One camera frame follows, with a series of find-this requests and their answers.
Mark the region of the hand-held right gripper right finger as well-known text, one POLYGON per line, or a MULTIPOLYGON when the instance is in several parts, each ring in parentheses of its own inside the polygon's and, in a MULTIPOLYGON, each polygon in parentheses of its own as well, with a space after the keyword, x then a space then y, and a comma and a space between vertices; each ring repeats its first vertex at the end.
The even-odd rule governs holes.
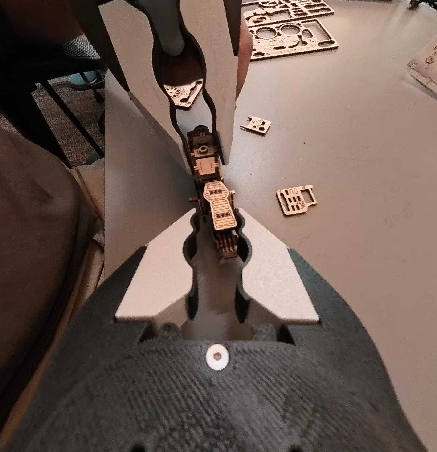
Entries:
POLYGON ((237 209, 235 311, 249 325, 315 325, 319 315, 286 246, 244 209, 237 209))

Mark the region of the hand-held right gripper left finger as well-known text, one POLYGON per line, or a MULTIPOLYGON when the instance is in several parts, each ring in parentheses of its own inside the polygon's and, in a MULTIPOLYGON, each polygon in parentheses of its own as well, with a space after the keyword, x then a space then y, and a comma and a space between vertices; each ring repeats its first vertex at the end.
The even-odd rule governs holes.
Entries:
POLYGON ((120 322, 184 324, 188 296, 193 288, 193 268, 184 244, 194 232, 195 208, 151 240, 115 313, 120 322))

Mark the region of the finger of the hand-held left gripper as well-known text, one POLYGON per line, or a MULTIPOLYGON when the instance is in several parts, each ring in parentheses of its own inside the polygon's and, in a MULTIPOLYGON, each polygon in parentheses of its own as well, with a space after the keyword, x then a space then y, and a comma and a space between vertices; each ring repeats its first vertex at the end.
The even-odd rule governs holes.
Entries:
POLYGON ((154 36, 144 12, 123 0, 98 7, 129 87, 129 98, 172 158, 190 174, 190 164, 175 118, 175 107, 153 68, 154 36))
POLYGON ((228 165, 237 94, 241 1, 181 0, 180 16, 186 34, 200 51, 203 97, 211 110, 221 161, 228 165))

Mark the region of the wooden robot model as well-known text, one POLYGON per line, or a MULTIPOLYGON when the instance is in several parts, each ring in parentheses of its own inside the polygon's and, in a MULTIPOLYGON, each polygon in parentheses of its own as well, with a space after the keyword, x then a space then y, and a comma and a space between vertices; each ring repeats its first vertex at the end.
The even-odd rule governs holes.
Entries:
POLYGON ((229 190, 223 181, 218 147, 208 127, 199 125, 188 132, 187 137, 203 221, 211 220, 219 262, 232 262, 238 257, 235 192, 229 190))

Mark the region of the black metal desk leg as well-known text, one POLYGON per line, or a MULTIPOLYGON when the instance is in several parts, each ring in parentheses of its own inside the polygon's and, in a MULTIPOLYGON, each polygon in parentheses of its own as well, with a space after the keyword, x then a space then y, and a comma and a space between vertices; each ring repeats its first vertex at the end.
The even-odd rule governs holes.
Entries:
MULTIPOLYGON (((103 104, 94 98, 91 91, 73 90, 69 85, 68 76, 53 79, 49 82, 91 138, 98 146, 103 147, 105 145, 104 135, 97 126, 103 104)), ((84 165, 93 152, 91 145, 40 84, 37 84, 33 97, 71 166, 84 165)))

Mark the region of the person's left hand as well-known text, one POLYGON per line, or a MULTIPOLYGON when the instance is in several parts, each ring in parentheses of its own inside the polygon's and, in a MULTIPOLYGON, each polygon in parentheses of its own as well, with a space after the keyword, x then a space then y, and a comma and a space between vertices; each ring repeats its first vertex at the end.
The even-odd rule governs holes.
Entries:
POLYGON ((236 99, 239 97, 244 86, 252 52, 253 52, 252 36, 248 30, 246 22, 244 20, 241 20, 238 66, 237 66, 236 99))

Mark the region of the wooden puzzle sheet with gears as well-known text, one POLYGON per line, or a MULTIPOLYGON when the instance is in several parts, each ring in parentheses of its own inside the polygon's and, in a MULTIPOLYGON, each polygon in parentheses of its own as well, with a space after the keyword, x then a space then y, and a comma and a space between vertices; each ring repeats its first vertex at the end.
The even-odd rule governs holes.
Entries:
POLYGON ((184 85, 164 85, 164 87, 177 108, 189 110, 202 91, 203 79, 184 85))

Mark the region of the teal office chair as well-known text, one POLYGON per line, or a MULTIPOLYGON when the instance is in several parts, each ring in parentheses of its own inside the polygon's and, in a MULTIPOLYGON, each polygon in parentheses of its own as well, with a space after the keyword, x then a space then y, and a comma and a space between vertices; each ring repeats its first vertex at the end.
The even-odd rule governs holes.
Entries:
POLYGON ((70 87, 75 91, 92 91, 96 101, 103 103, 104 99, 99 90, 104 88, 102 73, 105 67, 90 41, 82 34, 63 44, 62 48, 65 55, 82 69, 70 75, 70 87))

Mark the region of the small wooden puzzle piece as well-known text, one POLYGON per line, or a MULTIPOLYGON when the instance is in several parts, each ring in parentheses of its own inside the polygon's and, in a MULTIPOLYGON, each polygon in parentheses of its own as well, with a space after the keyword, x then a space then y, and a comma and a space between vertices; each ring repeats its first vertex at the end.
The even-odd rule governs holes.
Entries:
POLYGON ((249 115, 247 117, 247 124, 241 124, 239 128, 249 133, 253 133, 259 136, 266 136, 270 129, 272 122, 260 117, 249 115))

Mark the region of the slotted wooden puzzle piece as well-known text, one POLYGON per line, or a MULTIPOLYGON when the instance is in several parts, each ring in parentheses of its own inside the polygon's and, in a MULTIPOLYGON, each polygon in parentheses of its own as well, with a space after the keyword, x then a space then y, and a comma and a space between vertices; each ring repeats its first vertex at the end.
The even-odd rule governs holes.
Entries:
POLYGON ((317 205, 312 184, 279 189, 276 196, 286 217, 306 213, 309 207, 317 205))

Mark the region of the wooden puzzle sheet rectangular cutouts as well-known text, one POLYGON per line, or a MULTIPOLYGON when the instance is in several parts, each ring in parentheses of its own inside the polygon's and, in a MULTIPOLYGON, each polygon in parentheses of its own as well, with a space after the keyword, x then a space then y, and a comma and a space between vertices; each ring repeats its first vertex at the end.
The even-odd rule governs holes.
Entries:
POLYGON ((253 37, 251 61, 263 61, 335 50, 339 43, 318 19, 288 20, 249 27, 253 37))

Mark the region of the person's leg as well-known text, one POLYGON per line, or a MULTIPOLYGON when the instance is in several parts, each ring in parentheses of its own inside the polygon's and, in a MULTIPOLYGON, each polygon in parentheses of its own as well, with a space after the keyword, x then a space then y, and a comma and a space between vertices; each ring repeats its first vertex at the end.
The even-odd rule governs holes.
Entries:
POLYGON ((0 451, 103 281, 104 159, 68 170, 0 126, 0 451))

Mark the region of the clear plastic packet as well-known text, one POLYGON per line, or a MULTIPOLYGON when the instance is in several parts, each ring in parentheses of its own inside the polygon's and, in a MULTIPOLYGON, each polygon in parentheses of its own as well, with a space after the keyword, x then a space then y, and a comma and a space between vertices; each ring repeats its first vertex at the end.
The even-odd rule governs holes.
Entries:
POLYGON ((437 96, 437 34, 408 62, 410 75, 437 96))

